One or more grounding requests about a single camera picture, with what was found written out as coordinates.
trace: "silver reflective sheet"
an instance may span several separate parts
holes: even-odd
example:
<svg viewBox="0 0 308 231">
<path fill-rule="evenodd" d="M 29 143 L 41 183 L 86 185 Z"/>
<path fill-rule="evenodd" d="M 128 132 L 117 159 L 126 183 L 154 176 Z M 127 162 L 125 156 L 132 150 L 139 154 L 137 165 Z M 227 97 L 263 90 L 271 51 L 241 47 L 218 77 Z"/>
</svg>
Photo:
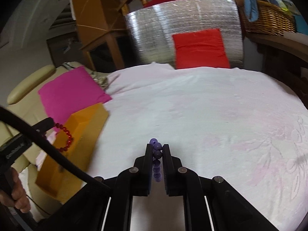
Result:
<svg viewBox="0 0 308 231">
<path fill-rule="evenodd" d="M 232 67 L 243 67 L 243 42 L 234 0 L 178 0 L 139 9 L 126 16 L 144 64 L 174 64 L 172 35 L 219 28 Z"/>
</svg>

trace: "human hand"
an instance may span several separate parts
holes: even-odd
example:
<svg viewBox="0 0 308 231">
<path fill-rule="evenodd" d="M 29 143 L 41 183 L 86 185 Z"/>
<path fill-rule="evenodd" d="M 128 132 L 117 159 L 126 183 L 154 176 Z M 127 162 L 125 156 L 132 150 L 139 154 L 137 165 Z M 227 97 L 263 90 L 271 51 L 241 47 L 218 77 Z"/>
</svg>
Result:
<svg viewBox="0 0 308 231">
<path fill-rule="evenodd" d="M 22 213 L 27 213 L 30 211 L 30 202 L 18 177 L 18 172 L 14 168 L 12 168 L 12 176 L 14 181 L 12 198 L 14 200 L 12 200 L 4 191 L 0 190 L 0 202 L 7 207 L 15 207 L 20 209 Z"/>
</svg>

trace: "brown cardboard box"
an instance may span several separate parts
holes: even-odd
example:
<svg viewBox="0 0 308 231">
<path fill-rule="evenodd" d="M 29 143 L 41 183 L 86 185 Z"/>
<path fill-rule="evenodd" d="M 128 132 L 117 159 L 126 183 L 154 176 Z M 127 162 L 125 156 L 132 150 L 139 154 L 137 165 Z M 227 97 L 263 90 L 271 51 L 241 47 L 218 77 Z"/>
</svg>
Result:
<svg viewBox="0 0 308 231">
<path fill-rule="evenodd" d="M 95 143 L 107 118 L 108 112 L 98 103 L 72 114 L 64 125 L 70 131 L 73 142 L 62 154 L 82 171 L 86 171 L 91 162 Z M 60 131 L 54 147 L 64 147 L 66 141 L 67 135 Z M 79 191 L 82 181 L 47 156 L 35 183 L 64 204 Z"/>
</svg>

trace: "wooden shelf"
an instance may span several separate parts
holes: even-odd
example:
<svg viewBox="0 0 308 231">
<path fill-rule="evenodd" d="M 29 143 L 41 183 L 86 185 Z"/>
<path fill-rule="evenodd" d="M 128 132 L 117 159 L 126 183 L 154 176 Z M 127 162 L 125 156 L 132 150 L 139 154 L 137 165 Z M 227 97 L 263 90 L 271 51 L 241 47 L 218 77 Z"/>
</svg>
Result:
<svg viewBox="0 0 308 231">
<path fill-rule="evenodd" d="M 308 46 L 297 41 L 292 41 L 280 36 L 248 33 L 246 37 L 255 43 L 271 46 L 295 55 L 308 62 Z"/>
</svg>

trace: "red bead bracelet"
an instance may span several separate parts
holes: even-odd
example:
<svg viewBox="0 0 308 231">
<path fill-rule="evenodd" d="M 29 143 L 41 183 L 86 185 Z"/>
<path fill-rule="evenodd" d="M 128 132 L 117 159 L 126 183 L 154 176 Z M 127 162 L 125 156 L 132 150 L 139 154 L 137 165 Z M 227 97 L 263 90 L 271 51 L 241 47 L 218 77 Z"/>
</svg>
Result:
<svg viewBox="0 0 308 231">
<path fill-rule="evenodd" d="M 61 147 L 61 148 L 57 148 L 61 153 L 64 151 L 66 152 L 68 150 L 68 148 L 70 147 L 70 145 L 72 144 L 72 141 L 73 141 L 73 137 L 72 135 L 70 134 L 70 132 L 67 130 L 66 127 L 64 127 L 62 124 L 60 123 L 56 123 L 54 125 L 56 128 L 59 128 L 59 129 L 62 129 L 66 135 L 68 136 L 68 139 L 66 141 L 66 146 L 65 147 Z"/>
</svg>

